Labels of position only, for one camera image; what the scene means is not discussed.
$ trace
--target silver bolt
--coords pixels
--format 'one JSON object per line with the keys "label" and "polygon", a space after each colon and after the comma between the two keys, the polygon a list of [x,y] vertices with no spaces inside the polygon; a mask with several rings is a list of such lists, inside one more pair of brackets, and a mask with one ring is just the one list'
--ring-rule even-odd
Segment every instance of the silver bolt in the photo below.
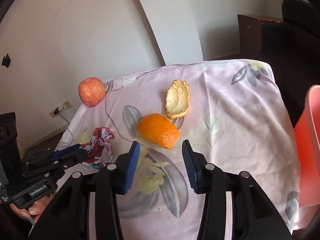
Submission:
{"label": "silver bolt", "polygon": [[113,171],[117,168],[117,165],[115,165],[114,163],[111,163],[107,166],[107,169],[110,171]]}
{"label": "silver bolt", "polygon": [[80,173],[79,171],[76,171],[76,172],[72,173],[72,177],[73,177],[74,179],[77,179],[77,178],[79,178],[80,176],[81,176],[81,173]]}
{"label": "silver bolt", "polygon": [[241,172],[241,176],[247,179],[247,178],[250,177],[250,174],[249,174],[249,172],[247,172],[247,171],[242,171],[242,172]]}
{"label": "silver bolt", "polygon": [[207,164],[205,165],[205,168],[206,168],[207,170],[209,170],[209,171],[212,171],[212,170],[214,169],[214,165],[213,165],[212,163],[207,163]]}

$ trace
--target floral tablecloth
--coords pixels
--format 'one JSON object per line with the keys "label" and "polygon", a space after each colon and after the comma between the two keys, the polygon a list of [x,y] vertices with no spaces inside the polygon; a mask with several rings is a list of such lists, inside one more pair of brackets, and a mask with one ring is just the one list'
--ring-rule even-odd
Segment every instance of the floral tablecloth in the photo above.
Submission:
{"label": "floral tablecloth", "polygon": [[[146,140],[136,124],[147,114],[165,116],[165,95],[174,79],[189,84],[191,102],[185,117],[171,120],[181,136],[168,150]],[[89,142],[93,130],[102,126],[115,131],[115,156],[128,152],[132,141],[141,143],[132,189],[117,198],[124,239],[196,239],[204,195],[190,188],[181,154],[185,139],[223,171],[249,171],[292,229],[300,163],[289,115],[268,64],[240,59],[165,66],[108,81],[106,90],[96,107],[79,108],[57,148]],[[60,184],[75,170],[97,171],[77,165]],[[231,239],[229,194],[227,199],[226,239]]]}

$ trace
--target electrical outlet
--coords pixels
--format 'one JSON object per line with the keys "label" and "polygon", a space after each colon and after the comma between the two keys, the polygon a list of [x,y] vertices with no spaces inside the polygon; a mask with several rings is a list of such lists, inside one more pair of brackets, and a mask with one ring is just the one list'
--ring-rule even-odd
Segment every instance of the electrical outlet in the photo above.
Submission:
{"label": "electrical outlet", "polygon": [[57,106],[55,109],[53,109],[49,115],[52,118],[55,118],[56,116],[58,116],[57,114],[54,114],[54,111],[58,108],[59,109],[59,113],[63,113],[64,111],[66,111],[67,109],[71,108],[72,104],[70,104],[69,101],[65,101],[61,106]]}

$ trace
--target wall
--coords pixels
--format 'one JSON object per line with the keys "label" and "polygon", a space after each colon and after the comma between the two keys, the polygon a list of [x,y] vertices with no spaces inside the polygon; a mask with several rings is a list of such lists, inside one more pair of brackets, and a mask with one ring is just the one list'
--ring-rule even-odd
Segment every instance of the wall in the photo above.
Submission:
{"label": "wall", "polygon": [[0,25],[0,114],[17,114],[25,148],[65,125],[77,87],[161,65],[240,52],[238,14],[281,16],[282,0],[16,0]]}

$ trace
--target crumpled red wrapper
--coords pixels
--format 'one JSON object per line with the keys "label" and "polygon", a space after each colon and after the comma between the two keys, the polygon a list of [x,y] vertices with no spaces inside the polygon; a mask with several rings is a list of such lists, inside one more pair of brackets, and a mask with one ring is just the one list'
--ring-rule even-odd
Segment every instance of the crumpled red wrapper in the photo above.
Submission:
{"label": "crumpled red wrapper", "polygon": [[88,159],[82,162],[84,167],[103,167],[113,161],[110,141],[115,138],[115,132],[107,127],[98,127],[93,131],[93,137],[88,143],[81,145],[87,150]]}

